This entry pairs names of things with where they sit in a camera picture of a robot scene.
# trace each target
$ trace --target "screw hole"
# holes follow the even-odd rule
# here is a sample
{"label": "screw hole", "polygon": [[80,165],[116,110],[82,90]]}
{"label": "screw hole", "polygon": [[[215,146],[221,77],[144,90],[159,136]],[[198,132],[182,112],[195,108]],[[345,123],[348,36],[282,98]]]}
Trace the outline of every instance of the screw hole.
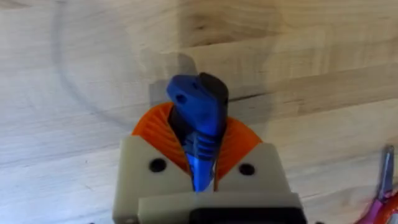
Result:
{"label": "screw hole", "polygon": [[256,170],[252,164],[244,163],[239,166],[239,172],[242,175],[253,175]]}
{"label": "screw hole", "polygon": [[166,161],[161,158],[154,159],[149,164],[149,169],[152,172],[162,172],[166,169]]}
{"label": "screw hole", "polygon": [[177,95],[175,99],[181,104],[185,104],[187,102],[187,97],[185,97],[184,95]]}

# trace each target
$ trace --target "wooden surface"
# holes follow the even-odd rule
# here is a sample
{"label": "wooden surface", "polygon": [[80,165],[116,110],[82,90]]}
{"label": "wooden surface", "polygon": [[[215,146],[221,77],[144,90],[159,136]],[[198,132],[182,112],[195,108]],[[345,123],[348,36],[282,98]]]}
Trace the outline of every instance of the wooden surface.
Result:
{"label": "wooden surface", "polygon": [[110,223],[119,140],[176,73],[229,87],[310,223],[353,223],[398,143],[398,1],[0,0],[1,223]]}

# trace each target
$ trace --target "scissors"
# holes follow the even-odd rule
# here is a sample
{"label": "scissors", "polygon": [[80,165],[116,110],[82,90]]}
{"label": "scissors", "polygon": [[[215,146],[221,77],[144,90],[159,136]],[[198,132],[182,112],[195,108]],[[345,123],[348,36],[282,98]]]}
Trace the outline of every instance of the scissors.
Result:
{"label": "scissors", "polygon": [[393,195],[393,177],[394,146],[386,146],[377,196],[368,212],[356,224],[392,223],[392,216],[398,212],[398,194]]}

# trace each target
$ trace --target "blue object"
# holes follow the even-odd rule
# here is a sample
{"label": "blue object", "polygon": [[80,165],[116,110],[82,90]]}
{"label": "blue object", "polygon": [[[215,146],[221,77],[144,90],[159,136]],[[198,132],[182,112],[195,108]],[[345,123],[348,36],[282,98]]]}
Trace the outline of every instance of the blue object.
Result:
{"label": "blue object", "polygon": [[167,93],[174,102],[169,123],[187,156],[193,189],[206,190],[226,127],[228,89],[207,73],[176,75]]}

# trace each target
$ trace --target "orange ridged part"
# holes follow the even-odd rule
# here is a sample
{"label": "orange ridged part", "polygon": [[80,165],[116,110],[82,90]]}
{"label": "orange ridged part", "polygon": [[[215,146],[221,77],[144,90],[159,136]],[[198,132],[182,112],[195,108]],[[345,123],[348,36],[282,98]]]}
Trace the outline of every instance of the orange ridged part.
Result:
{"label": "orange ridged part", "polygon": [[228,171],[259,143],[262,143],[262,141],[253,130],[236,119],[228,118],[223,143],[216,164],[215,183],[222,179]]}
{"label": "orange ridged part", "polygon": [[[168,118],[173,103],[162,103],[150,109],[138,122],[132,135],[141,136],[160,153],[190,174],[183,148],[170,127]],[[215,170],[215,186],[261,139],[242,122],[228,118]]]}
{"label": "orange ridged part", "polygon": [[187,158],[168,118],[173,103],[162,103],[150,109],[138,122],[132,135],[141,136],[160,153],[190,174]]}

